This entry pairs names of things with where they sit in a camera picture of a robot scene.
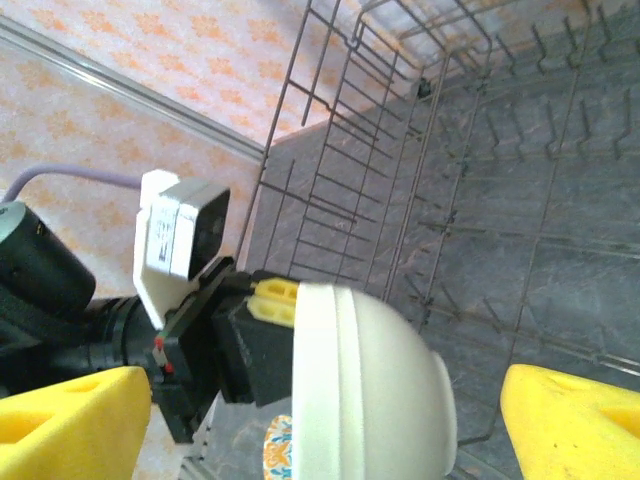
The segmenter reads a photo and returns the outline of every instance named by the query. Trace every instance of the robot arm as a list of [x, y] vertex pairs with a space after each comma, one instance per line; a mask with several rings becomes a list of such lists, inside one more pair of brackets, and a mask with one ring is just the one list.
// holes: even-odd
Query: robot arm
[[297, 284], [238, 272], [229, 257], [210, 262], [228, 189], [151, 174], [136, 222], [134, 297], [92, 299], [93, 275], [44, 222], [20, 202], [0, 204], [0, 385], [14, 394], [140, 366], [185, 443], [219, 391], [258, 406], [291, 395], [293, 330], [260, 306], [286, 310], [278, 295]]

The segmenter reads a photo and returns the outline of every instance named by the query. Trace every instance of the orange patterned tile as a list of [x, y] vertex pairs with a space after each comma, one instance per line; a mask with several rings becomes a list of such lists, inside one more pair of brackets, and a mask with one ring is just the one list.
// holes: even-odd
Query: orange patterned tile
[[211, 70], [213, 74], [232, 76], [235, 73], [231, 65], [231, 60], [228, 58], [209, 58], [207, 62], [209, 63], [209, 70]]
[[291, 133], [296, 129], [296, 127], [289, 122], [288, 120], [280, 120], [278, 122], [278, 130], [284, 133]]
[[182, 6], [180, 3], [181, 2], [179, 0], [162, 0], [162, 5], [170, 8], [171, 10], [175, 10], [176, 12], [182, 11]]
[[244, 97], [242, 96], [242, 93], [240, 93], [240, 91], [235, 90], [235, 89], [223, 89], [223, 90], [220, 90], [220, 97], [225, 102], [235, 103], [236, 105], [244, 105], [245, 104]]
[[27, 151], [27, 147], [24, 146], [24, 143], [19, 140], [15, 140], [8, 149], [3, 148], [3, 150], [7, 151], [9, 156], [14, 160], [19, 158], [22, 159], [29, 153]]
[[96, 97], [93, 101], [93, 106], [101, 120], [133, 118], [131, 112], [121, 102], [110, 95], [100, 95]]
[[49, 190], [44, 182], [38, 180], [34, 180], [33, 183], [30, 182], [21, 195], [24, 196], [28, 203], [37, 207], [54, 207], [62, 206], [63, 204], [62, 196]]
[[193, 75], [193, 73], [187, 68], [182, 60], [180, 60], [180, 57], [178, 55], [160, 55], [158, 59], [160, 60], [160, 65], [162, 65], [167, 70], [186, 73], [187, 75]]
[[235, 126], [246, 128], [251, 128], [253, 126], [248, 115], [231, 115], [230, 118]]
[[329, 115], [329, 111], [327, 110], [327, 107], [325, 105], [323, 105], [322, 103], [319, 102], [313, 102], [311, 104], [311, 111], [313, 113], [315, 113], [316, 115], [320, 116], [320, 115]]
[[264, 96], [264, 103], [269, 108], [276, 108], [278, 100], [280, 100], [280, 94], [278, 93], [267, 93]]
[[62, 23], [51, 10], [31, 10], [31, 13], [35, 19], [48, 30], [58, 30], [60, 32], [67, 32], [67, 26]]
[[185, 139], [185, 135], [181, 130], [166, 123], [159, 124], [154, 128], [154, 131], [163, 147], [166, 147], [170, 143], [183, 142]]
[[100, 209], [99, 215], [96, 215], [96, 221], [104, 230], [113, 227], [123, 227], [132, 223], [132, 219], [125, 215], [121, 210], [121, 203], [115, 201], [106, 202]]
[[83, 167], [96, 167], [97, 165], [94, 164], [93, 162], [93, 158], [92, 157], [84, 157], [78, 160], [78, 165], [82, 165]]
[[284, 48], [284, 41], [280, 36], [276, 22], [269, 20], [248, 20], [247, 23], [249, 25], [249, 31], [251, 32], [251, 39], [254, 42], [262, 41]]
[[167, 30], [160, 21], [160, 15], [151, 15], [149, 13], [135, 14], [133, 18], [136, 19], [136, 23], [140, 30], [146, 35], [157, 35], [163, 38], [169, 38], [176, 40], [176, 37]]
[[0, 97], [0, 106], [4, 107], [6, 110], [12, 111], [14, 115], [19, 114], [27, 117], [36, 116], [36, 112], [30, 109], [29, 107], [16, 103], [7, 98]]
[[86, 245], [78, 240], [76, 232], [69, 226], [64, 225], [56, 228], [56, 236], [58, 236], [60, 240], [62, 240], [62, 243], [64, 243], [67, 248], [73, 252], [87, 250]]
[[35, 60], [18, 64], [16, 70], [20, 72], [22, 81], [29, 90], [62, 86], [57, 77], [54, 77], [51, 72], [42, 68], [42, 64]]
[[250, 12], [249, 2], [238, 2], [237, 0], [219, 0], [222, 7], [232, 15], [239, 17], [246, 16]]
[[94, 32], [111, 33], [120, 35], [120, 31], [113, 26], [104, 13], [100, 12], [82, 12], [82, 18], [85, 23]]
[[191, 27], [199, 38], [213, 38], [224, 43], [230, 42], [226, 27], [221, 27], [216, 17], [194, 15], [191, 17]]
[[200, 55], [202, 53], [202, 50], [195, 43], [186, 43], [184, 45], [184, 50], [193, 55]]
[[177, 173], [181, 177], [196, 177], [198, 176], [198, 172], [195, 167], [188, 161], [182, 161], [175, 165], [175, 167], [171, 168], [171, 171]]
[[273, 60], [262, 60], [258, 62], [258, 72], [260, 77], [271, 80], [284, 80], [284, 66]]
[[369, 91], [372, 91], [372, 90], [373, 91], [377, 91], [380, 88], [383, 88], [382, 85], [380, 85], [380, 82], [378, 82], [375, 79], [371, 78], [369, 75], [367, 75], [365, 77], [363, 85], [365, 87], [364, 89], [365, 89], [366, 92], [369, 92]]
[[45, 117], [45, 124], [54, 139], [77, 134], [78, 126], [69, 118], [69, 112], [59, 110]]
[[133, 271], [133, 245], [128, 245], [126, 251], [120, 252], [114, 260], [117, 267], [119, 267], [118, 271], [125, 272], [131, 278], [131, 272]]
[[185, 98], [187, 100], [196, 100], [198, 102], [204, 101], [204, 97], [195, 87], [177, 87], [176, 92], [178, 92], [178, 95], [180, 95], [182, 98]]
[[323, 68], [321, 82], [328, 87], [336, 88], [340, 81], [340, 72], [336, 68]]
[[[319, 47], [321, 45], [324, 45], [324, 42], [326, 41], [326, 38], [327, 38], [327, 31], [328, 29], [324, 25], [320, 25], [317, 23], [312, 24], [310, 28], [310, 33], [309, 33], [311, 44], [314, 47]], [[343, 46], [344, 43], [339, 36], [333, 34], [333, 35], [329, 35], [329, 45], [334, 48], [338, 48]]]
[[242, 58], [251, 58], [255, 53], [255, 49], [251, 49], [243, 46], [236, 46], [236, 52], [238, 52], [238, 55], [240, 55]]
[[138, 70], [140, 72], [147, 71], [146, 68], [140, 64], [138, 56], [134, 55], [133, 53], [113, 52], [111, 56], [121, 67], [133, 68], [134, 70]]
[[139, 52], [151, 52], [153, 50], [147, 43], [144, 42], [135, 42], [134, 47]]
[[118, 158], [123, 165], [139, 163], [147, 160], [147, 156], [142, 150], [140, 150], [140, 147], [133, 138], [127, 138], [126, 140], [118, 143], [116, 145], [116, 151], [118, 152]]
[[16, 140], [16, 132], [9, 130], [7, 132], [0, 132], [0, 162], [6, 163], [8, 160], [14, 160], [15, 145], [19, 142]]
[[231, 198], [234, 201], [249, 203], [249, 200], [251, 200], [251, 193], [252, 193], [250, 189], [242, 185], [238, 185], [237, 182], [232, 182], [231, 185], [229, 185], [229, 187], [231, 188]]

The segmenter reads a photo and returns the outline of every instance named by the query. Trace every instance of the yellow sponge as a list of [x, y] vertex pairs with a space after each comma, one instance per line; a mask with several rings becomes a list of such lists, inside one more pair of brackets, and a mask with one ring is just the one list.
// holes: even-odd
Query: yellow sponge
[[525, 478], [640, 479], [640, 394], [513, 365], [500, 403]]
[[121, 367], [0, 401], [0, 478], [129, 479], [149, 423], [142, 368]]

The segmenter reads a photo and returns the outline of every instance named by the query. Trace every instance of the cable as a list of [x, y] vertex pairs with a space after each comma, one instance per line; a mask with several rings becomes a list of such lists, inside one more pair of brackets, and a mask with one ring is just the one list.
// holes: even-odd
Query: cable
[[64, 165], [57, 163], [46, 163], [43, 165], [35, 165], [23, 171], [18, 178], [9, 186], [3, 202], [12, 202], [24, 188], [24, 186], [38, 175], [45, 173], [55, 173], [59, 175], [69, 175], [72, 177], [86, 178], [96, 182], [107, 183], [122, 188], [130, 188], [132, 190], [140, 190], [142, 182], [141, 177], [130, 175], [121, 175], [119, 173], [105, 172], [102, 170], [94, 170], [92, 168], [81, 167], [79, 165]]

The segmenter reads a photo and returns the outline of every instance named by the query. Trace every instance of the rack tine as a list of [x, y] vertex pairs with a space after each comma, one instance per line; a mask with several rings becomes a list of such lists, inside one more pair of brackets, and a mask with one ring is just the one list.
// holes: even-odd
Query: rack tine
[[303, 245], [307, 245], [307, 246], [312, 247], [312, 248], [317, 248], [318, 250], [322, 250], [324, 252], [335, 253], [336, 255], [343, 255], [345, 258], [350, 258], [350, 259], [356, 260], [358, 262], [364, 262], [365, 261], [364, 258], [360, 258], [360, 257], [357, 257], [355, 255], [351, 255], [349, 253], [341, 252], [340, 250], [334, 250], [333, 248], [325, 247], [324, 245], [320, 245], [318, 243], [313, 243], [313, 242], [310, 242], [309, 240], [305, 240], [303, 238], [299, 238], [297, 240], [297, 242], [301, 243]]
[[[352, 108], [351, 106], [349, 106], [346, 102], [338, 99], [338, 103], [340, 105], [342, 105], [342, 107], [346, 108], [347, 110], [349, 110], [349, 112], [351, 112], [352, 115], [358, 117], [360, 120], [362, 120], [363, 122], [366, 122], [367, 124], [371, 125], [372, 127], [376, 128], [377, 125], [372, 122], [371, 120], [369, 120], [367, 117], [365, 117], [362, 113], [358, 112], [356, 109]], [[398, 137], [396, 137], [395, 135], [392, 135], [391, 133], [387, 132], [385, 129], [383, 128], [378, 128], [378, 130], [382, 133], [384, 133], [386, 136], [388, 136], [390, 139], [392, 140], [397, 140]]]
[[588, 18], [591, 18], [591, 7], [589, 6], [589, 0], [580, 0], [582, 4], [582, 8], [584, 8], [584, 13]]
[[584, 128], [584, 136], [578, 140], [577, 148], [580, 158], [586, 160], [583, 145], [591, 138], [591, 127], [589, 126], [589, 117], [587, 115], [587, 106], [584, 103], [584, 99], [580, 100], [580, 118], [582, 120], [582, 128]]
[[545, 335], [545, 331], [544, 328], [542, 328], [542, 325], [540, 325], [540, 322], [538, 322], [538, 320], [536, 319], [536, 316], [533, 314], [533, 309], [531, 308], [531, 305], [529, 305], [529, 302], [527, 302], [525, 300], [525, 304], [524, 304], [524, 308], [527, 310], [527, 312], [529, 312], [529, 317], [531, 317], [531, 323], [533, 323], [533, 326], [536, 329], [536, 336], [537, 339], [540, 343], [544, 343], [544, 339], [542, 338], [543, 335]]
[[347, 237], [352, 237], [352, 238], [355, 238], [355, 239], [360, 240], [362, 242], [371, 243], [371, 240], [369, 240], [366, 237], [363, 237], [362, 235], [358, 235], [356, 233], [349, 233], [346, 230], [342, 230], [341, 228], [338, 228], [338, 227], [336, 227], [334, 225], [322, 222], [320, 220], [316, 220], [315, 218], [312, 218], [312, 217], [305, 216], [305, 217], [303, 217], [303, 221], [309, 222], [309, 223], [314, 223], [314, 224], [319, 225], [321, 227], [328, 228], [329, 230], [333, 230], [334, 232], [337, 232], [337, 233], [342, 233], [343, 235], [346, 235]]
[[485, 113], [485, 117], [487, 119], [487, 125], [489, 126], [489, 131], [491, 132], [491, 138], [493, 138], [493, 146], [491, 147], [491, 153], [493, 154], [493, 158], [496, 160], [500, 160], [498, 154], [496, 153], [496, 148], [500, 145], [500, 138], [498, 137], [498, 132], [496, 131], [496, 127], [493, 124], [493, 120], [489, 116], [489, 112]]
[[[397, 48], [395, 48], [393, 45], [391, 45], [389, 43], [389, 41], [382, 35], [380, 35], [378, 32], [375, 31], [375, 29], [370, 28], [366, 23], [362, 22], [362, 30], [361, 30], [361, 35], [364, 34], [364, 29], [366, 28], [367, 31], [369, 33], [371, 33], [371, 35], [373, 35], [374, 37], [376, 37], [383, 45], [385, 45], [389, 51], [391, 52], [396, 52], [398, 54], [398, 58], [402, 59], [402, 61], [404, 63], [406, 63], [407, 65], [409, 65], [411, 68], [413, 68], [414, 70], [421, 70], [420, 66], [418, 64], [414, 64], [408, 57], [406, 57], [404, 54], [397, 52]], [[402, 78], [405, 81], [410, 81], [411, 78], [407, 77], [406, 75], [403, 75], [402, 72], [399, 72], [396, 70], [395, 72], [400, 78]]]
[[339, 187], [344, 188], [344, 189], [345, 189], [345, 190], [347, 190], [348, 192], [355, 193], [356, 195], [360, 195], [361, 197], [366, 198], [367, 200], [371, 200], [371, 201], [372, 201], [372, 202], [374, 202], [374, 203], [377, 203], [377, 204], [381, 204], [381, 203], [382, 203], [382, 202], [381, 202], [380, 200], [378, 200], [377, 198], [375, 198], [375, 197], [373, 197], [373, 196], [371, 196], [371, 195], [367, 195], [366, 193], [364, 193], [364, 192], [362, 192], [362, 191], [360, 191], [360, 190], [357, 190], [357, 189], [355, 189], [355, 188], [353, 188], [353, 187], [350, 187], [350, 186], [349, 186], [349, 185], [347, 185], [346, 183], [343, 183], [343, 182], [341, 182], [341, 181], [339, 181], [339, 180], [336, 180], [335, 178], [331, 178], [329, 175], [325, 175], [325, 174], [323, 174], [323, 173], [318, 172], [318, 176], [319, 176], [320, 178], [322, 178], [322, 179], [326, 180], [326, 181], [327, 181], [327, 182], [329, 182], [329, 183], [333, 183], [334, 185], [337, 185], [337, 186], [339, 186]]
[[316, 200], [324, 202], [327, 205], [331, 205], [332, 207], [337, 208], [338, 210], [342, 210], [343, 212], [345, 212], [348, 215], [351, 215], [350, 220], [352, 220], [353, 222], [356, 221], [355, 220], [356, 218], [360, 218], [361, 220], [366, 220], [366, 221], [371, 222], [371, 223], [378, 223], [376, 220], [374, 220], [371, 217], [368, 217], [367, 215], [363, 215], [361, 213], [352, 212], [348, 208], [344, 207], [343, 205], [340, 205], [338, 203], [332, 202], [331, 200], [327, 200], [326, 198], [319, 197], [318, 195], [315, 195], [313, 193], [311, 194], [311, 198], [315, 198]]
[[319, 95], [317, 95], [315, 93], [311, 93], [311, 90], [309, 90], [308, 88], [303, 87], [298, 82], [296, 82], [295, 80], [291, 80], [291, 79], [289, 79], [289, 85], [291, 85], [292, 87], [300, 90], [302, 93], [304, 93], [308, 97], [313, 98], [316, 102], [318, 102], [321, 105], [323, 105], [328, 111], [331, 111], [331, 105], [329, 105], [329, 102], [327, 102], [324, 98], [320, 97]]
[[598, 324], [598, 340], [600, 342], [600, 354], [607, 355], [607, 342], [606, 342], [606, 333], [607, 330], [604, 325], [601, 323]]
[[[340, 1], [336, 1], [335, 5], [333, 6], [333, 12], [331, 12], [331, 20], [330, 20], [331, 25], [335, 23], [336, 16], [338, 15], [339, 7], [340, 7]], [[312, 95], [316, 93], [316, 86], [318, 85], [318, 79], [320, 78], [320, 71], [322, 70], [322, 64], [324, 63], [324, 57], [327, 53], [327, 47], [329, 46], [329, 40], [331, 39], [331, 34], [333, 33], [333, 30], [334, 30], [333, 28], [327, 28], [327, 33], [325, 35], [324, 42], [322, 44], [322, 50], [320, 52], [320, 56], [318, 57], [318, 64], [316, 65], [316, 71], [313, 74], [313, 81], [311, 82]], [[307, 124], [307, 118], [309, 117], [309, 110], [311, 109], [312, 101], [313, 101], [313, 97], [310, 95], [307, 98], [307, 104], [304, 107], [304, 113], [302, 114], [302, 120], [300, 122], [300, 124], [303, 127]]]
[[353, 82], [351, 82], [350, 80], [345, 79], [344, 83], [346, 83], [347, 85], [349, 85], [349, 87], [351, 87], [353, 90], [355, 90], [356, 92], [358, 92], [360, 95], [362, 95], [364, 98], [366, 98], [367, 100], [369, 100], [371, 103], [373, 103], [375, 106], [377, 106], [378, 108], [384, 110], [385, 112], [387, 112], [389, 115], [391, 115], [393, 118], [395, 118], [396, 120], [398, 120], [399, 122], [404, 122], [405, 119], [400, 117], [399, 115], [397, 115], [395, 112], [393, 112], [392, 110], [390, 110], [388, 107], [382, 105], [378, 100], [376, 100], [375, 98], [373, 98], [371, 95], [369, 95], [368, 93], [366, 93], [364, 90], [362, 90], [360, 87], [358, 87], [357, 85], [355, 85]]
[[607, 56], [604, 52], [604, 49], [611, 43], [611, 39], [613, 38], [613, 36], [611, 35], [611, 29], [607, 24], [607, 19], [604, 14], [604, 8], [602, 8], [602, 4], [596, 7], [596, 14], [598, 15], [598, 23], [600, 24], [600, 27], [602, 28], [602, 34], [604, 35], [604, 43], [600, 47], [598, 47], [598, 55], [600, 56], [600, 60], [602, 60], [602, 63], [606, 63]]
[[[351, 137], [355, 138], [359, 142], [362, 142], [363, 144], [365, 144], [370, 149], [375, 150], [376, 152], [378, 152], [383, 157], [386, 157], [387, 159], [393, 161], [393, 156], [389, 155], [388, 152], [386, 152], [386, 151], [382, 150], [380, 147], [376, 146], [375, 145], [375, 141], [373, 141], [372, 143], [367, 142], [360, 135], [356, 135], [354, 132], [350, 132], [344, 125], [340, 125], [338, 122], [332, 122], [331, 123], [331, 127], [336, 127], [337, 129], [342, 130], [344, 133], [346, 133], [347, 135], [350, 135]], [[366, 163], [365, 163], [365, 166], [369, 170], [375, 171], [375, 169], [373, 167], [368, 166]], [[386, 175], [384, 175], [384, 173], [381, 173], [381, 172], [376, 172], [376, 173], [379, 173], [380, 175], [386, 176]]]
[[524, 155], [522, 154], [522, 144], [525, 142], [524, 140], [524, 131], [522, 129], [522, 125], [520, 124], [520, 120], [518, 120], [518, 115], [516, 114], [516, 109], [513, 106], [513, 103], [509, 103], [509, 116], [513, 121], [513, 125], [516, 128], [516, 133], [518, 135], [518, 143], [516, 144], [516, 152], [521, 161], [524, 161]]
[[460, 318], [460, 312], [462, 311], [462, 309], [455, 302], [455, 300], [453, 299], [453, 297], [449, 293], [449, 290], [447, 290], [447, 287], [444, 286], [444, 283], [440, 284], [440, 289], [442, 290], [442, 293], [444, 293], [444, 296], [447, 298], [447, 301], [453, 307], [453, 312], [454, 312], [454, 316], [455, 316], [456, 320], [461, 321], [462, 318]]
[[[289, 190], [289, 183], [291, 182], [291, 174], [293, 173], [293, 166], [295, 165], [296, 161], [295, 159], [291, 162], [291, 165], [289, 165], [289, 171], [287, 172], [287, 180], [284, 183], [284, 190], [288, 191]], [[276, 219], [275, 222], [273, 224], [273, 229], [271, 230], [271, 233], [269, 234], [269, 241], [267, 242], [267, 248], [266, 248], [266, 254], [264, 257], [264, 263], [263, 263], [263, 268], [266, 268], [267, 266], [267, 260], [269, 259], [269, 252], [271, 252], [271, 246], [273, 245], [273, 238], [276, 235], [276, 228], [278, 226], [278, 222], [280, 220], [280, 216], [282, 215], [282, 207], [284, 205], [284, 197], [285, 195], [282, 194], [282, 196], [280, 197], [280, 200], [278, 202], [278, 213], [276, 214]]]
[[549, 133], [551, 134], [551, 136], [549, 138], [549, 141], [544, 145], [544, 151], [547, 154], [547, 158], [549, 160], [553, 160], [552, 145], [558, 139], [558, 132], [556, 131], [556, 125], [553, 121], [553, 109], [551, 107], [551, 102], [547, 102], [545, 110], [547, 114], [547, 122], [549, 122]]
[[[380, 80], [376, 75], [374, 75], [373, 73], [371, 73], [369, 70], [367, 70], [365, 68], [364, 65], [360, 64], [359, 62], [357, 62], [355, 59], [351, 59], [350, 60], [351, 65], [355, 65], [359, 70], [362, 70], [362, 72], [364, 72], [369, 78], [371, 78], [374, 82], [376, 82], [378, 85], [380, 85], [382, 88], [386, 88], [387, 83], [383, 82], [382, 80]], [[396, 92], [393, 88], [389, 87], [389, 93], [391, 93], [394, 97], [396, 97], [399, 100], [402, 100], [403, 103], [408, 103], [407, 99], [405, 98], [404, 95], [399, 94], [398, 92]]]
[[571, 28], [571, 22], [569, 21], [569, 17], [568, 16], [564, 17], [564, 19], [562, 20], [562, 24], [564, 25], [565, 33], [567, 34], [567, 38], [569, 39], [569, 42], [571, 43], [572, 52], [577, 52], [578, 51], [578, 41], [576, 40], [576, 36], [573, 33], [573, 29]]
[[513, 53], [511, 53], [511, 50], [509, 50], [509, 48], [507, 47], [507, 44], [504, 43], [500, 35], [496, 34], [495, 39], [496, 39], [496, 42], [498, 42], [498, 45], [500, 45], [500, 48], [504, 51], [504, 53], [509, 58], [509, 61], [511, 63], [509, 64], [508, 70], [509, 70], [509, 73], [515, 77], [516, 57], [513, 55]]
[[369, 130], [367, 130], [366, 128], [361, 127], [360, 125], [355, 123], [353, 120], [351, 120], [348, 117], [342, 115], [341, 113], [335, 112], [334, 115], [336, 117], [338, 117], [340, 120], [342, 120], [344, 123], [349, 125], [351, 128], [353, 128], [354, 130], [358, 130], [359, 132], [362, 132], [365, 136], [370, 137], [372, 141], [375, 142], [376, 140], [380, 140], [378, 137], [376, 137]]
[[424, 295], [420, 292], [420, 289], [415, 284], [415, 282], [413, 280], [411, 280], [411, 277], [406, 273], [403, 275], [403, 277], [406, 280], [407, 284], [409, 285], [409, 288], [411, 290], [413, 290], [413, 293], [418, 298], [418, 301], [420, 302], [420, 304], [423, 305], [423, 306], [427, 305], [427, 303], [428, 303], [427, 299], [424, 298]]
[[623, 112], [623, 122], [624, 122], [624, 130], [620, 135], [613, 139], [613, 152], [615, 154], [616, 160], [620, 160], [622, 157], [622, 149], [620, 148], [620, 142], [631, 135], [631, 89], [627, 88], [622, 97], [622, 108]]
[[538, 71], [542, 75], [545, 75], [547, 71], [542, 66], [542, 62], [547, 58], [547, 55], [548, 55], [547, 47], [542, 41], [542, 37], [540, 36], [540, 32], [538, 32], [538, 27], [536, 27], [535, 23], [531, 25], [531, 33], [533, 33], [533, 39], [535, 40], [536, 45], [538, 46], [538, 50], [540, 50], [540, 58], [536, 62], [536, 66], [538, 67]]
[[496, 333], [501, 333], [502, 332], [502, 321], [500, 320], [500, 317], [498, 317], [498, 314], [496, 313], [496, 311], [493, 309], [493, 307], [489, 303], [489, 300], [487, 300], [487, 297], [482, 297], [482, 303], [484, 304], [484, 306], [487, 308], [487, 311], [491, 315], [491, 317], [490, 317], [491, 320], [493, 320], [491, 322], [491, 326], [496, 331]]
[[571, 28], [571, 23], [568, 16], [564, 17], [564, 19], [562, 20], [562, 24], [564, 25], [565, 33], [567, 34], [567, 38], [569, 39], [569, 43], [571, 44], [571, 51], [567, 53], [565, 60], [567, 62], [567, 66], [573, 70], [576, 65], [573, 62], [572, 55], [576, 54], [580, 47], [578, 46], [578, 40], [576, 39], [576, 36], [573, 33], [573, 29]]
[[451, 133], [449, 133], [449, 127], [444, 123], [444, 119], [442, 117], [438, 117], [438, 123], [440, 124], [440, 128], [442, 128], [442, 133], [447, 137], [447, 146], [450, 145], [453, 141], [451, 138]]
[[366, 168], [367, 170], [371, 170], [372, 172], [377, 173], [378, 175], [380, 175], [383, 178], [389, 178], [389, 176], [387, 174], [385, 174], [384, 172], [382, 172], [382, 171], [378, 170], [377, 168], [374, 168], [374, 167], [372, 167], [370, 165], [367, 165], [364, 161], [354, 157], [350, 153], [345, 152], [344, 150], [336, 147], [335, 145], [332, 145], [331, 143], [327, 143], [327, 148], [329, 148], [330, 150], [333, 150], [336, 153], [339, 153], [343, 157], [348, 158], [352, 162], [357, 163], [358, 165]]
[[349, 275], [345, 275], [343, 273], [331, 272], [329, 270], [325, 270], [320, 267], [312, 267], [311, 265], [299, 263], [299, 262], [296, 262], [295, 260], [291, 261], [291, 267], [306, 268], [307, 270], [311, 270], [312, 272], [324, 273], [326, 275], [331, 275], [332, 277], [344, 278], [345, 280], [352, 280], [354, 282], [361, 281], [359, 278], [350, 277]]
[[339, 217], [339, 218], [341, 218], [343, 220], [346, 220], [347, 222], [355, 222], [355, 220], [352, 218], [352, 216], [345, 215], [345, 214], [340, 213], [340, 212], [336, 212], [335, 210], [331, 210], [330, 208], [323, 207], [322, 205], [318, 205], [317, 203], [312, 202], [311, 198], [304, 198], [303, 196], [297, 195], [297, 194], [295, 194], [293, 192], [287, 192], [285, 189], [283, 189], [281, 187], [278, 187], [277, 185], [273, 185], [271, 183], [268, 183], [268, 182], [260, 181], [260, 185], [265, 186], [267, 188], [270, 188], [271, 190], [273, 190], [275, 192], [281, 193], [281, 194], [283, 194], [283, 195], [285, 195], [285, 196], [287, 196], [289, 198], [292, 198], [294, 200], [297, 200], [297, 201], [299, 201], [299, 202], [301, 202], [303, 204], [307, 204], [312, 208], [317, 208], [318, 210], [320, 210], [320, 211], [322, 211], [324, 213], [328, 213], [330, 215], [335, 215], [336, 217]]

